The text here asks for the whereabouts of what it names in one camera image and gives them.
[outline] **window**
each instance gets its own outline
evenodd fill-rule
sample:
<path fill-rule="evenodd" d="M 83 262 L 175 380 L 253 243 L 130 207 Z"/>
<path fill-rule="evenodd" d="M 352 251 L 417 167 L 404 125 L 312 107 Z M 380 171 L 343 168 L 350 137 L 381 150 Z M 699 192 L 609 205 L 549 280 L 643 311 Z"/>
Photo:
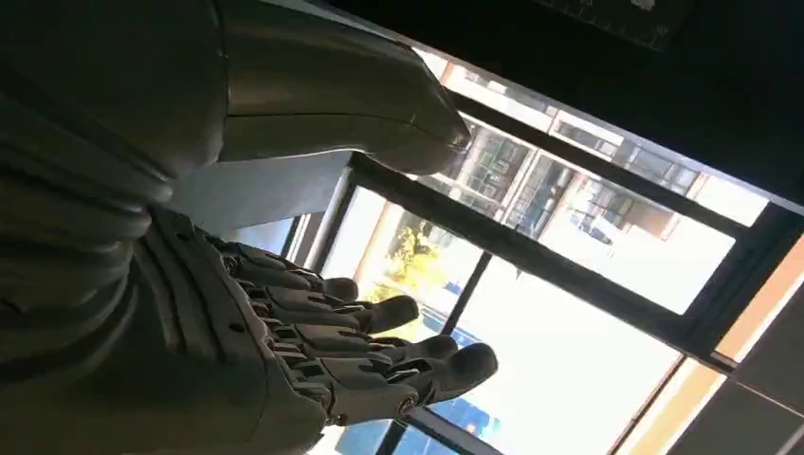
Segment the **window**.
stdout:
<path fill-rule="evenodd" d="M 393 455 L 458 455 L 416 428 L 408 428 Z"/>
<path fill-rule="evenodd" d="M 734 243 L 711 227 L 571 168 L 548 150 L 527 148 L 473 118 L 467 121 L 476 137 L 494 144 L 495 159 L 508 142 L 522 148 L 523 158 L 505 173 L 464 160 L 459 175 L 494 173 L 504 184 L 492 187 L 488 178 L 468 182 L 498 206 L 463 193 L 459 201 L 667 309 L 682 314 Z M 475 147 L 482 143 L 476 140 L 472 150 L 479 153 Z M 675 166 L 638 154 L 646 156 L 639 163 L 656 172 Z"/>
<path fill-rule="evenodd" d="M 424 55 L 426 59 L 433 57 L 424 51 L 418 50 L 417 52 Z M 492 81 L 483 79 L 458 64 L 438 59 L 443 64 L 439 63 L 437 68 L 433 66 L 431 68 L 446 88 L 479 101 L 543 132 L 548 132 L 554 122 L 558 121 L 560 124 L 556 129 L 557 137 L 566 137 L 576 144 L 583 145 L 587 151 L 594 150 L 608 156 L 612 163 L 642 175 L 654 183 L 682 194 L 739 223 L 750 226 L 768 204 L 764 197 L 719 176 L 707 173 L 703 165 L 697 165 L 693 169 L 690 167 L 692 163 L 690 165 L 683 164 L 680 159 L 672 156 L 672 151 L 662 150 L 660 152 L 658 149 L 662 149 L 661 147 L 649 145 L 649 142 L 641 137 L 580 113 L 569 106 L 562 106 L 531 90 L 506 88 L 502 93 L 492 91 L 488 88 Z M 505 82 L 493 83 L 503 87 L 507 86 Z M 565 115 L 574 117 L 576 123 L 583 123 L 589 127 L 578 128 L 561 121 L 560 119 Z M 662 160 L 671 163 L 676 171 L 671 169 L 670 174 L 656 174 L 654 168 L 649 164 L 647 168 L 630 166 L 634 148 L 642 151 L 639 152 L 640 155 L 646 154 L 639 159 L 640 163 L 652 159 Z"/>
<path fill-rule="evenodd" d="M 433 327 L 447 319 L 481 250 L 371 191 L 359 189 L 350 207 L 323 275 L 354 278 L 362 300 L 416 298 L 422 316 L 389 337 L 436 335 Z"/>
<path fill-rule="evenodd" d="M 460 69 L 447 65 L 442 82 L 452 89 L 450 85 L 456 84 L 468 90 L 454 80 Z M 461 76 L 464 82 L 479 85 L 475 83 L 478 79 L 473 82 L 465 75 L 466 72 Z M 528 124 L 545 132 L 552 127 L 539 124 L 539 116 L 555 120 L 558 136 L 578 144 L 592 144 L 594 140 L 593 147 L 585 147 L 604 155 L 599 159 L 701 205 L 717 208 L 739 223 L 751 225 L 767 202 L 694 169 L 682 158 L 655 153 L 627 135 L 614 137 L 621 132 L 613 133 L 607 129 L 610 125 L 585 119 L 564 124 L 561 118 L 567 116 L 560 116 L 567 111 L 563 108 L 547 109 L 549 116 L 536 113 L 537 116 L 533 109 L 517 110 L 521 103 L 506 95 L 506 90 L 501 92 L 503 85 L 494 81 L 485 85 L 493 85 L 493 90 L 471 92 L 472 96 L 506 114 L 514 112 L 512 117 L 529 118 Z M 592 127 L 581 127 L 584 122 Z M 409 210 L 439 220 L 444 228 L 377 193 L 357 188 L 327 262 L 329 272 L 324 274 L 348 272 L 339 275 L 354 276 L 363 299 L 382 300 L 397 293 L 417 298 L 420 318 L 383 335 L 416 341 L 443 332 L 447 320 L 457 320 L 450 335 L 461 346 L 485 342 L 495 349 L 500 363 L 497 375 L 464 396 L 430 407 L 461 428 L 462 437 L 475 443 L 473 438 L 480 439 L 506 454 L 665 453 L 724 380 L 723 375 L 668 345 L 693 353 L 719 371 L 728 371 L 728 367 L 715 361 L 716 357 L 710 357 L 717 340 L 701 347 L 695 344 L 696 337 L 689 335 L 694 332 L 690 327 L 696 328 L 688 326 L 689 322 L 710 315 L 698 316 L 686 310 L 719 267 L 734 239 L 493 125 L 475 118 L 467 118 L 467 124 L 474 138 L 471 150 L 444 173 L 412 181 L 379 166 L 383 171 L 362 167 L 361 174 L 359 162 L 371 161 L 365 157 L 353 160 L 357 184 L 374 188 Z M 425 191 L 421 184 L 441 194 Z M 401 190 L 388 190 L 397 186 Z M 416 203 L 411 196 L 421 199 Z M 729 208 L 724 203 L 734 204 L 742 198 L 748 209 Z M 686 204 L 674 204 L 676 199 L 667 200 L 664 203 L 669 206 L 706 218 L 686 209 Z M 455 202 L 499 224 L 486 222 Z M 458 221 L 440 216 L 439 209 Z M 774 209 L 777 208 L 771 208 L 766 215 L 774 213 Z M 764 232 L 767 216 L 763 215 L 762 223 Z M 505 227 L 530 240 L 513 235 Z M 769 231 L 776 232 L 776 227 L 771 224 Z M 492 258 L 484 269 L 490 253 L 482 254 L 477 246 L 450 230 L 472 239 L 486 251 L 500 251 L 501 256 L 542 276 L 526 273 L 500 258 Z M 748 232 L 756 235 L 757 230 Z M 484 239 L 489 232 L 497 235 L 487 237 L 502 238 L 502 242 Z M 757 243 L 757 237 L 748 239 L 750 245 L 762 251 L 772 251 L 764 248 L 766 245 L 777 246 Z M 740 242 L 746 242 L 745 237 L 740 235 Z M 538 258 L 525 261 L 522 257 L 527 254 Z M 568 266 L 565 259 L 581 267 Z M 559 269 L 562 276 L 553 274 L 550 267 Z M 719 272 L 726 270 L 727 278 L 741 276 L 733 275 L 729 269 L 723 267 Z M 800 283 L 800 274 L 794 272 L 785 273 L 784 286 Z M 572 280 L 576 280 L 574 285 L 568 285 Z M 584 292 L 590 287 L 579 290 L 577 282 L 582 280 L 585 281 L 581 284 L 594 283 L 592 291 Z M 652 302 L 633 298 L 632 293 L 615 284 Z M 774 286 L 774 296 L 784 286 Z M 599 295 L 607 297 L 599 300 Z M 611 303 L 619 298 L 625 305 Z M 455 311 L 459 299 L 467 305 Z M 772 299 L 763 300 L 767 300 L 764 306 L 773 306 L 768 303 Z M 749 308 L 745 314 L 756 319 L 754 311 Z M 715 319 L 721 318 L 721 312 L 711 313 Z M 741 350 L 746 334 L 756 333 L 763 325 L 755 320 L 745 324 L 751 331 L 742 330 Z M 725 332 L 715 331 L 719 335 Z M 726 344 L 737 346 L 729 339 L 723 343 L 722 351 L 726 351 Z M 343 455 L 360 455 L 365 450 L 376 451 L 381 444 L 386 447 L 383 438 L 389 435 L 385 441 L 398 441 L 394 453 L 399 455 L 454 453 L 413 427 L 419 425 L 433 434 L 433 428 L 422 422 L 411 421 L 404 433 L 398 423 L 373 424 L 333 432 L 331 446 Z M 583 428 L 582 438 L 577 437 L 578 428 Z"/>
<path fill-rule="evenodd" d="M 614 155 L 617 151 L 614 144 L 563 121 L 558 124 L 557 133 L 604 155 Z"/>

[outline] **window pane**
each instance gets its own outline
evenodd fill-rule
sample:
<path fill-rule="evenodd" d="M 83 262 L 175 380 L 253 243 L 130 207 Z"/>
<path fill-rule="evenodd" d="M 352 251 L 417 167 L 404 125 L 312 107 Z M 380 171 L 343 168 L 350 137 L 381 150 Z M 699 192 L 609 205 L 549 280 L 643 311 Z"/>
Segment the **window pane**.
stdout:
<path fill-rule="evenodd" d="M 458 327 L 493 346 L 500 369 L 434 410 L 507 455 L 606 453 L 679 356 L 499 259 Z"/>
<path fill-rule="evenodd" d="M 436 174 L 419 182 L 669 310 L 684 313 L 734 244 L 727 235 L 571 167 L 549 151 L 472 118 L 467 122 L 474 142 L 455 166 L 456 177 Z M 500 158 L 503 144 L 516 151 L 510 161 Z M 484 164 L 483 155 L 502 165 Z M 639 159 L 640 172 L 657 180 L 683 170 L 644 151 L 634 155 L 629 159 Z"/>
<path fill-rule="evenodd" d="M 767 199 L 702 171 L 703 165 L 685 160 L 641 137 L 560 105 L 524 88 L 491 81 L 455 63 L 418 51 L 441 83 L 551 136 L 598 155 L 717 213 L 750 226 Z M 668 175 L 678 169 L 677 177 Z"/>
<path fill-rule="evenodd" d="M 442 445 L 416 428 L 408 427 L 393 455 L 457 455 L 458 452 Z"/>
<path fill-rule="evenodd" d="M 327 427 L 323 438 L 307 452 L 309 455 L 375 455 L 390 420 L 378 420 L 347 428 Z"/>
<path fill-rule="evenodd" d="M 419 319 L 379 336 L 419 341 L 441 331 L 480 256 L 478 247 L 358 189 L 323 275 L 354 278 L 362 300 L 414 297 Z"/>

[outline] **building window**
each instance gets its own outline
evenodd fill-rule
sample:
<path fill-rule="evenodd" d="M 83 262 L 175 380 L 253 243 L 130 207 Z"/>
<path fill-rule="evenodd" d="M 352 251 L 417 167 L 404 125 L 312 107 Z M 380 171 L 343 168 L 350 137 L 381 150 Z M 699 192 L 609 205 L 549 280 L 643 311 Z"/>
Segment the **building window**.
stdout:
<path fill-rule="evenodd" d="M 617 146 L 610 143 L 606 139 L 595 136 L 592 133 L 582 130 L 565 121 L 560 121 L 558 123 L 557 132 L 560 135 L 571 139 L 584 147 L 596 150 L 603 155 L 611 156 L 617 151 Z"/>
<path fill-rule="evenodd" d="M 633 148 L 626 169 L 679 194 L 687 194 L 699 175 L 677 162 L 664 159 L 641 147 Z"/>

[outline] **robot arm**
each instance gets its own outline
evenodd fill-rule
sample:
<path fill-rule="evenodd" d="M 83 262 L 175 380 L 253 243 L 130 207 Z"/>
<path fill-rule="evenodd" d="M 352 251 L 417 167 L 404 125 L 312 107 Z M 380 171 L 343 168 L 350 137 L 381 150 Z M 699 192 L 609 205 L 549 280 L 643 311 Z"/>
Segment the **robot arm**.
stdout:
<path fill-rule="evenodd" d="M 487 348 L 373 340 L 369 308 L 257 301 L 189 220 L 149 209 L 219 158 L 349 147 L 435 171 L 468 134 L 412 52 L 248 0 L 13 0 L 0 17 L 4 453 L 295 455 L 327 423 L 493 373 Z"/>

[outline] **wall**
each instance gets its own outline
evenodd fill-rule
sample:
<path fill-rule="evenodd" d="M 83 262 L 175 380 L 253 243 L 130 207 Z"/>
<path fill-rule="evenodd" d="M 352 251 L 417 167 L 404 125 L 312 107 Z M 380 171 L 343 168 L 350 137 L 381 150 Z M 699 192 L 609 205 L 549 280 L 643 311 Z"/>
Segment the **wall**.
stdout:
<path fill-rule="evenodd" d="M 349 155 L 218 163 L 183 179 L 169 207 L 214 234 L 324 211 Z"/>

